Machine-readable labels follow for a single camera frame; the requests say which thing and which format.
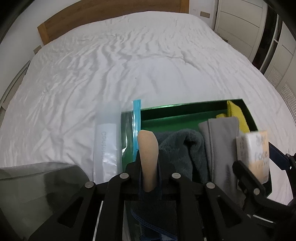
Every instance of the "headboard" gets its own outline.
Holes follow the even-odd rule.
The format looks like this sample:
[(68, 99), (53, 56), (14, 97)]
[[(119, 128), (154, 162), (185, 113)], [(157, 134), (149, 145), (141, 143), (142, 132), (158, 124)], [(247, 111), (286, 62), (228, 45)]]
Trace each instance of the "headboard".
[(134, 12), (189, 12), (189, 0), (81, 0), (38, 26), (43, 44), (87, 24)]

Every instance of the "green tray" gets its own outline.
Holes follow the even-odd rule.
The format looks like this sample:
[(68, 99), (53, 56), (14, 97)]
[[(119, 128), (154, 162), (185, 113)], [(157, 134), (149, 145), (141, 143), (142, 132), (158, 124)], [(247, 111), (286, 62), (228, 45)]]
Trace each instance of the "green tray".
[[(250, 131), (257, 131), (257, 126), (242, 99), (231, 100), (239, 106), (245, 116)], [(185, 128), (199, 130), (198, 124), (216, 115), (227, 114), (227, 100), (197, 102), (189, 104), (177, 104), (160, 107), (152, 107), (141, 110), (141, 129), (153, 132), (178, 131)], [(133, 161), (133, 130), (132, 112), (124, 112), (121, 115), (122, 131), (122, 164)], [(270, 187), (266, 187), (266, 193), (271, 193)]]

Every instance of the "yellow towel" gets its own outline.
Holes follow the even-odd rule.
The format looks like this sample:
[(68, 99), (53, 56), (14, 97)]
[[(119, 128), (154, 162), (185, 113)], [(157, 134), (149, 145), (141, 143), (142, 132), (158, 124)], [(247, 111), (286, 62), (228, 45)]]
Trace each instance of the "yellow towel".
[(244, 117), (244, 114), (242, 113), (241, 108), (239, 108), (236, 104), (234, 104), (232, 101), (227, 101), (227, 116), (232, 117), (235, 116), (239, 120), (239, 129), (243, 133), (250, 132), (250, 129), (248, 127), (248, 124), (246, 122), (246, 119)]
[(227, 117), (227, 115), (224, 113), (216, 115), (216, 118), (222, 118), (222, 117)]

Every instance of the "metal bolt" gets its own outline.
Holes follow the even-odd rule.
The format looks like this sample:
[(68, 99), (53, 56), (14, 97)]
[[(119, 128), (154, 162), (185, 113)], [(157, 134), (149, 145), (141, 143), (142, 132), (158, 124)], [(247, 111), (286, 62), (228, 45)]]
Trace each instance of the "metal bolt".
[(121, 173), (121, 174), (119, 175), (119, 177), (120, 177), (121, 179), (127, 179), (127, 178), (128, 178), (128, 174), (127, 174), (126, 172), (123, 172), (123, 173)]
[(260, 193), (259, 188), (255, 188), (254, 191), (253, 191), (253, 193), (254, 193), (256, 196), (259, 195), (259, 193)]
[(86, 182), (86, 183), (84, 184), (84, 186), (85, 186), (86, 188), (92, 188), (92, 187), (94, 186), (94, 183), (93, 183), (93, 182)]
[(180, 177), (181, 177), (180, 173), (175, 172), (172, 174), (172, 178), (174, 178), (174, 179), (179, 179)]
[(207, 188), (213, 189), (213, 188), (215, 188), (215, 184), (214, 183), (207, 183)]

